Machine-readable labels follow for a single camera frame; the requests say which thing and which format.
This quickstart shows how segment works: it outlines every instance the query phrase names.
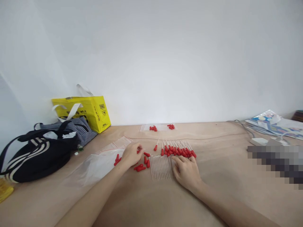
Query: yellow object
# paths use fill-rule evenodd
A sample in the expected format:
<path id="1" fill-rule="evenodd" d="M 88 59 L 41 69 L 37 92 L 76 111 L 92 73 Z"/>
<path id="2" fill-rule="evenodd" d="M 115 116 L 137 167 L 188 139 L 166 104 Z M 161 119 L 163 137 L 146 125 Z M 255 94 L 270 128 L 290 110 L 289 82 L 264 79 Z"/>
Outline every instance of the yellow object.
<path id="1" fill-rule="evenodd" d="M 53 105 L 64 105 L 67 108 L 57 107 L 58 117 L 67 117 L 73 105 L 81 103 L 83 107 L 78 108 L 73 118 L 85 116 L 91 129 L 97 133 L 103 132 L 111 125 L 103 96 L 69 97 L 51 101 Z"/>
<path id="2" fill-rule="evenodd" d="M 14 188 L 6 182 L 5 179 L 0 178 L 0 203 L 12 194 Z"/>

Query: wooden table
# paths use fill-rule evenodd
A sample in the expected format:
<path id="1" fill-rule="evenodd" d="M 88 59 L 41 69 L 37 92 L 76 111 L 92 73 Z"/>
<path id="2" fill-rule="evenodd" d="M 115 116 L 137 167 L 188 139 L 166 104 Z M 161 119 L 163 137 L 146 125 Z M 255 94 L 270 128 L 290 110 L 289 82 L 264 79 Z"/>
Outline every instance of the wooden table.
<path id="1" fill-rule="evenodd" d="M 139 125 L 112 126 L 82 153 L 44 179 L 16 186 L 0 204 L 1 226 L 53 227 L 89 189 L 64 184 L 90 154 L 126 135 L 153 154 L 158 137 L 187 140 L 197 154 L 202 179 L 257 210 L 281 226 L 302 226 L 303 191 L 247 158 L 250 135 L 230 122 L 177 124 L 178 130 L 139 132 Z M 190 192 L 171 180 L 152 181 L 150 169 L 130 169 L 121 178 L 94 226 L 224 226 Z"/>

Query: white handle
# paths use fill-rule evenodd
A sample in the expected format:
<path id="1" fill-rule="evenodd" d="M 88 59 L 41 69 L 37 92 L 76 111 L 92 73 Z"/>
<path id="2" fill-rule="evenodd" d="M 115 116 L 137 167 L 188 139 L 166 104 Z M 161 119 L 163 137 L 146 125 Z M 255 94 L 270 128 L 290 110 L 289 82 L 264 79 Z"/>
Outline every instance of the white handle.
<path id="1" fill-rule="evenodd" d="M 54 111 L 54 112 L 56 113 L 55 109 L 56 109 L 58 106 L 61 106 L 63 109 L 67 109 L 64 105 L 55 105 L 55 106 L 53 106 L 53 108 L 52 108 L 51 110 Z M 76 104 L 74 104 L 73 107 L 72 107 L 72 109 L 70 110 L 70 113 L 68 114 L 66 120 L 71 120 L 71 118 L 72 118 L 73 116 L 75 116 L 75 114 L 76 114 L 76 112 L 77 112 L 77 110 L 78 110 L 79 107 L 83 107 L 83 105 L 82 105 L 81 103 L 76 103 Z M 59 121 L 61 121 L 61 122 L 65 122 L 65 121 L 66 121 L 66 120 L 64 120 L 64 119 L 62 119 L 62 118 L 59 118 L 58 115 L 57 115 L 57 113 L 56 113 L 56 116 L 57 116 L 57 118 L 59 119 Z"/>
<path id="2" fill-rule="evenodd" d="M 80 84 L 77 84 L 77 88 L 82 97 L 94 96 L 88 88 L 82 87 Z"/>

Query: cable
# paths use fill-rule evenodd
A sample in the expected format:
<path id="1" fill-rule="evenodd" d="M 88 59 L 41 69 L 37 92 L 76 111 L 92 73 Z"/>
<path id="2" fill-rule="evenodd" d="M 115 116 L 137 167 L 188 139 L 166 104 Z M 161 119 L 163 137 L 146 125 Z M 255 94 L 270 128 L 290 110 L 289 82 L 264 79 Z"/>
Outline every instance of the cable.
<path id="1" fill-rule="evenodd" d="M 250 130 L 248 130 L 245 126 L 245 124 L 243 124 L 242 122 L 240 122 L 239 120 L 234 120 L 234 121 L 228 121 L 228 122 L 234 122 L 234 123 L 238 123 L 238 124 L 241 124 L 242 125 L 242 127 L 246 130 L 246 131 L 248 131 L 248 132 L 250 132 L 251 134 L 252 134 L 252 137 L 253 138 L 256 138 L 255 137 L 255 134 L 252 132 L 252 131 L 250 131 Z"/>
<path id="2" fill-rule="evenodd" d="M 296 135 L 300 135 L 299 133 L 295 133 L 295 132 L 286 132 L 286 133 L 284 133 L 284 134 L 282 134 L 282 135 L 280 135 L 280 136 L 278 136 L 278 135 L 275 136 L 275 135 L 272 135 L 272 134 L 265 133 L 264 131 L 258 131 L 257 129 L 250 128 L 250 127 L 248 127 L 246 124 L 243 124 L 242 122 L 240 122 L 239 120 L 234 120 L 234 121 L 229 120 L 228 122 L 236 122 L 236 123 L 241 124 L 242 127 L 243 127 L 246 131 L 248 131 L 248 132 L 250 132 L 250 133 L 252 134 L 252 137 L 253 137 L 253 138 L 255 138 L 255 134 L 254 134 L 253 132 L 251 132 L 250 130 L 248 130 L 248 128 L 251 129 L 251 130 L 257 131 L 257 132 L 259 132 L 259 133 L 261 133 L 261 134 L 264 134 L 264 135 L 277 137 L 278 141 L 283 140 L 283 141 L 285 141 L 288 145 L 290 145 L 290 142 L 289 142 L 288 140 L 286 140 L 286 139 L 283 138 L 284 135 L 286 135 L 286 134 L 296 134 Z"/>
<path id="3" fill-rule="evenodd" d="M 283 139 L 283 136 L 286 135 L 286 134 L 294 134 L 294 138 L 296 139 L 297 141 L 297 144 L 299 144 L 299 139 L 296 135 L 301 135 L 300 133 L 295 133 L 295 132 L 286 132 L 286 133 L 283 133 L 281 136 L 278 137 L 278 141 L 280 140 L 284 140 L 288 143 L 288 145 L 290 145 L 290 143 L 286 140 L 286 139 Z"/>

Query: yellow tote bag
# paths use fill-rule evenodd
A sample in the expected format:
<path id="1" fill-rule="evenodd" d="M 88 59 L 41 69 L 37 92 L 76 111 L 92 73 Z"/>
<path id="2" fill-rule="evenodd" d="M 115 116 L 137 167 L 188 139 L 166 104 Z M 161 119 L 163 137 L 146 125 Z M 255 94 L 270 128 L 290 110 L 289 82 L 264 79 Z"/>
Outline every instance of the yellow tote bag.
<path id="1" fill-rule="evenodd" d="M 84 89 L 79 84 L 77 84 L 77 88 L 82 94 L 90 95 L 90 97 L 52 99 L 51 101 L 53 102 L 53 105 L 64 105 L 67 108 L 64 109 L 62 107 L 57 107 L 56 112 L 58 117 L 68 116 L 74 104 L 81 103 L 83 107 L 78 108 L 78 111 L 73 118 L 85 116 L 92 130 L 97 133 L 103 132 L 111 125 L 103 96 L 93 96 L 88 89 Z"/>

